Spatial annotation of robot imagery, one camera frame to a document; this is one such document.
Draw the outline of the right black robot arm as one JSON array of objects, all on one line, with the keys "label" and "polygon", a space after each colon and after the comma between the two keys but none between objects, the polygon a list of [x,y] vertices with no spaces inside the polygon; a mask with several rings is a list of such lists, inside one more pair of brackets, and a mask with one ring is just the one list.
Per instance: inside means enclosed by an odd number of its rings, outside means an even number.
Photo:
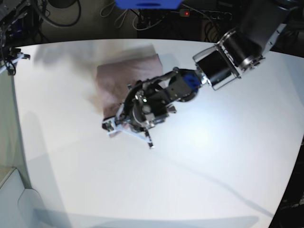
[{"label": "right black robot arm", "polygon": [[[60,24],[49,18],[51,5],[65,9],[76,4],[76,19],[69,24]],[[9,76],[16,74],[16,64],[21,59],[30,59],[30,55],[21,52],[22,43],[40,35],[41,40],[48,41],[42,32],[42,23],[55,28],[68,28],[78,23],[81,17],[81,3],[78,0],[2,0],[0,2],[0,71]]]}]

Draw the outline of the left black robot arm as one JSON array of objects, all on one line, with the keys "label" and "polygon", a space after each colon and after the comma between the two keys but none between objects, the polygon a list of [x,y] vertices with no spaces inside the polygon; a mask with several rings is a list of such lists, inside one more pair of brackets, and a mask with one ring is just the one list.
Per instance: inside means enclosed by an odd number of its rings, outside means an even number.
[{"label": "left black robot arm", "polygon": [[204,84],[217,89],[257,67],[278,27],[301,5],[301,0],[252,0],[235,28],[193,57],[196,69],[175,68],[137,82],[124,101],[125,121],[131,130],[146,132],[175,112],[173,102],[188,102]]}]

